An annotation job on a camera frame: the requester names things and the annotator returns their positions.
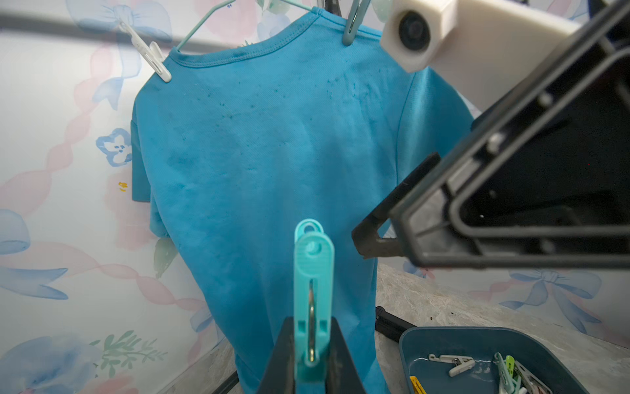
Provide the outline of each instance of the floral wallpaper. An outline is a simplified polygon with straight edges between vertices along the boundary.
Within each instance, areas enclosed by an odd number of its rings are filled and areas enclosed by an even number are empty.
[[[116,29],[125,21],[166,52],[220,1],[0,4],[0,12],[49,14],[94,33],[73,40],[0,28],[0,394],[154,394],[224,338],[173,242],[149,231],[149,206],[131,199],[129,122],[152,70]],[[584,19],[586,0],[531,2]],[[371,4],[365,24],[380,28],[391,0]],[[350,5],[341,1],[344,15]],[[248,45],[303,13],[278,0],[237,0],[194,39]],[[383,262],[630,344],[621,334],[630,323],[625,273]]]

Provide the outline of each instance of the marble countertop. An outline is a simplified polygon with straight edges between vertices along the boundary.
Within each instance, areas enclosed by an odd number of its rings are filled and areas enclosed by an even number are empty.
[[[485,326],[519,330],[545,345],[590,394],[630,392],[630,349],[484,303],[454,289],[379,265],[376,305],[417,326]],[[376,354],[392,394],[408,394],[398,344],[375,332]],[[234,372],[225,340],[160,394],[211,394]],[[230,394],[242,393],[240,386]]]

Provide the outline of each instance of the white clothespin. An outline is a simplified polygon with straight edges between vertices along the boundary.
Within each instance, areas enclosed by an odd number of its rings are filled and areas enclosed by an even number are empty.
[[[162,64],[164,56],[162,55],[162,51],[157,43],[152,41],[151,44],[147,46],[138,33],[136,33],[135,30],[125,22],[120,22],[120,29],[131,36],[131,44],[138,50],[138,52],[140,52],[140,55],[142,55],[144,60],[146,60],[151,68],[155,70],[157,75],[159,75],[164,82],[170,82],[172,78],[171,73],[167,70],[164,64]]]
[[[468,356],[451,356],[443,354],[440,357],[435,357],[435,354],[429,354],[429,360],[455,364],[456,367],[451,368],[449,371],[449,376],[451,378],[474,367],[474,359]]]
[[[529,371],[529,369],[525,368],[523,364],[518,361],[515,361],[516,364],[516,373],[521,377],[521,382],[523,386],[527,389],[527,392],[530,394],[553,394],[551,389],[547,387],[539,378]]]

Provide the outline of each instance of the clothespin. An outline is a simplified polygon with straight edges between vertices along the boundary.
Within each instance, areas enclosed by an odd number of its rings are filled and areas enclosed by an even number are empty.
[[[435,354],[429,354],[429,360],[446,362],[447,364],[455,364],[456,367],[451,368],[449,371],[449,376],[451,378],[474,367],[474,359],[468,356],[451,356],[448,354],[443,354],[440,357],[435,357]]]
[[[415,376],[410,376],[409,379],[411,380],[411,385],[413,386],[413,394],[427,394],[424,387],[422,387],[422,385],[418,381],[418,378],[416,378]]]
[[[138,50],[138,52],[140,52],[140,55],[142,55],[144,60],[146,60],[151,68],[155,70],[157,75],[159,75],[164,82],[170,82],[172,78],[171,73],[167,70],[164,64],[162,64],[164,56],[162,55],[162,51],[157,43],[153,41],[149,44],[149,46],[147,46],[138,33],[136,33],[135,30],[125,22],[121,21],[119,27],[123,32],[131,36],[131,44]]]
[[[517,379],[513,379],[510,376],[510,372],[505,365],[505,361],[503,360],[503,356],[501,356],[501,353],[495,353],[495,362],[496,366],[499,369],[499,394],[518,394],[518,389],[520,388],[521,382],[520,376],[518,376]]]
[[[294,377],[298,383],[324,382],[330,343],[335,246],[319,222],[295,227]]]
[[[508,368],[508,372],[510,373],[511,378],[514,377],[514,362],[514,357],[505,356],[505,366]]]
[[[536,378],[527,368],[520,362],[515,362],[516,373],[523,379],[523,386],[529,394],[553,394],[551,389],[547,387],[539,378]]]
[[[359,0],[352,0],[352,7],[348,14],[348,20],[346,21],[346,28],[343,31],[343,37],[341,42],[345,46],[349,46],[354,41],[357,35],[358,27],[363,23],[365,13],[367,12],[367,6],[370,5],[370,0],[362,0],[359,5]]]

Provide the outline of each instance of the camera lens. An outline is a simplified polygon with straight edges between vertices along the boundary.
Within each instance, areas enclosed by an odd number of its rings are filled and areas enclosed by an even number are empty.
[[[398,34],[403,45],[411,50],[425,50],[431,41],[427,21],[413,11],[409,11],[400,21]]]

